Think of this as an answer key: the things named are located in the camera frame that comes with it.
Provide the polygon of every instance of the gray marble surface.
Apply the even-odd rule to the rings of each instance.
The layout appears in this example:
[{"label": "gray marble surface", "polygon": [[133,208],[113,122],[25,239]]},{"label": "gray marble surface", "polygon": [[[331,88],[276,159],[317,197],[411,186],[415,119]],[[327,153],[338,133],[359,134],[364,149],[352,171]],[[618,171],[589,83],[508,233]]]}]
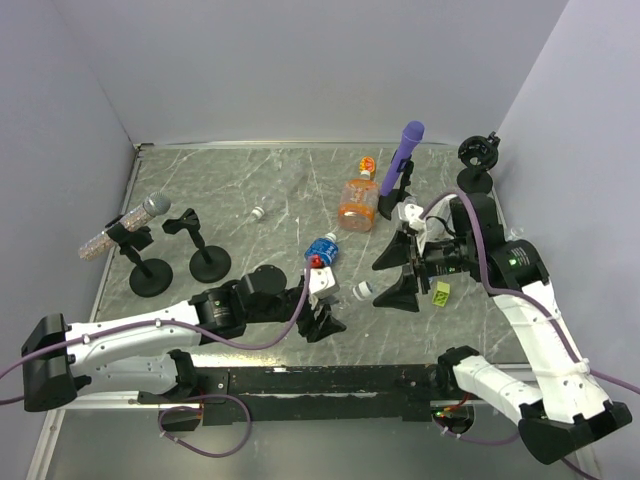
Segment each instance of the gray marble surface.
[{"label": "gray marble surface", "polygon": [[[161,224],[193,208],[202,223],[207,244],[226,249],[233,260],[223,280],[240,278],[262,264],[273,264],[287,275],[289,287],[298,283],[303,253],[327,232],[338,235],[340,254],[334,273],[341,285],[334,307],[347,331],[316,344],[307,344],[294,329],[275,347],[239,351],[210,344],[191,351],[198,366],[244,365],[366,365],[433,362],[452,346],[470,345],[495,363],[521,363],[525,356],[506,319],[484,290],[468,275],[443,279],[451,285],[444,308],[420,296],[420,313],[374,308],[358,302],[351,287],[369,281],[378,292],[395,283],[400,269],[374,272],[371,265],[389,243],[394,226],[382,217],[370,233],[350,233],[337,226],[340,193],[357,176],[359,160],[369,155],[382,173],[394,148],[339,146],[338,148],[203,148],[143,149],[130,205],[162,190],[173,201],[168,215],[150,227],[155,242],[143,258],[162,258],[173,267],[171,287],[162,295],[144,299],[129,289],[131,264],[116,255],[112,262],[96,321],[107,321],[161,309],[188,299],[217,284],[195,281],[188,270],[194,252],[186,231],[165,235]],[[296,157],[311,163],[308,178],[289,196],[282,209],[268,212],[258,223],[246,222],[259,195],[278,175],[278,169]],[[420,147],[414,153],[415,171],[410,191],[421,203],[455,185],[461,168],[456,149]],[[251,325],[245,343],[263,343],[282,328],[280,324]]]}]

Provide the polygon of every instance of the blue label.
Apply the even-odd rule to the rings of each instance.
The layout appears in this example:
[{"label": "blue label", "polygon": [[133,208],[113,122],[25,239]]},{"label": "blue label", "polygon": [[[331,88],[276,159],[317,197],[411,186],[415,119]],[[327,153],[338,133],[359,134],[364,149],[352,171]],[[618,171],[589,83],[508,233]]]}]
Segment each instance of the blue label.
[{"label": "blue label", "polygon": [[329,266],[338,256],[338,246],[331,240],[326,238],[318,238],[311,244],[309,250],[304,254],[304,258],[307,259],[313,255],[318,255],[325,266]]}]

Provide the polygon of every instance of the black stand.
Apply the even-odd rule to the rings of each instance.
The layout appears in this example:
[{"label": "black stand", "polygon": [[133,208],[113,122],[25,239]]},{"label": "black stand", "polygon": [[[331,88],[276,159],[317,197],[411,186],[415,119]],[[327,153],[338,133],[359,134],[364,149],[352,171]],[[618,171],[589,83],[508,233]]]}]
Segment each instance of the black stand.
[{"label": "black stand", "polygon": [[469,137],[458,149],[458,158],[467,168],[458,174],[458,187],[465,193],[491,193],[493,179],[489,170],[498,163],[500,138],[496,132],[488,137]]},{"label": "black stand", "polygon": [[169,235],[175,235],[182,229],[189,232],[189,236],[198,251],[189,261],[189,271],[193,278],[202,283],[213,283],[222,280],[231,270],[231,257],[223,248],[205,245],[200,235],[200,220],[193,208],[188,208],[180,218],[167,220],[162,229]]},{"label": "black stand", "polygon": [[398,203],[404,202],[409,196],[406,188],[411,185],[411,174],[413,173],[413,161],[411,157],[400,162],[399,171],[402,172],[400,178],[400,188],[394,188],[389,195],[378,199],[378,211],[387,220],[391,220],[391,213]]},{"label": "black stand", "polygon": [[151,230],[149,227],[140,227],[135,232],[130,232],[118,220],[119,218],[107,225],[107,235],[120,247],[120,255],[125,255],[136,266],[129,275],[131,290],[144,298],[160,295],[171,285],[173,270],[159,258],[140,258],[138,251],[153,243]]}]

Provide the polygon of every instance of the white cap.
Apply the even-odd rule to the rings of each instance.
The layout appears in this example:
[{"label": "white cap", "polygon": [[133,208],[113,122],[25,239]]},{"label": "white cap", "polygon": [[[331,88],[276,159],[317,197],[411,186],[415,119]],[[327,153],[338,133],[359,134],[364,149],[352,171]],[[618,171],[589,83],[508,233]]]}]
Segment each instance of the white cap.
[{"label": "white cap", "polygon": [[262,207],[254,207],[253,210],[251,210],[251,216],[255,220],[260,220],[264,216],[264,209]]},{"label": "white cap", "polygon": [[373,287],[369,282],[360,282],[351,289],[351,293],[353,293],[353,296],[358,300],[363,301],[365,298],[373,295]]}]

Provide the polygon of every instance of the orange bottle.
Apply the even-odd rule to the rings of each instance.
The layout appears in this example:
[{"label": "orange bottle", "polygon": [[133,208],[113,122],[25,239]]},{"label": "orange bottle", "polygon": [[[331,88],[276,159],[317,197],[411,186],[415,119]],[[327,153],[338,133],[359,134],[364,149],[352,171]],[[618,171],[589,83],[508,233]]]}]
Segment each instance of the orange bottle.
[{"label": "orange bottle", "polygon": [[338,225],[352,232],[368,232],[378,209],[380,187],[371,180],[375,162],[365,157],[360,162],[360,176],[349,180],[342,190]]}]

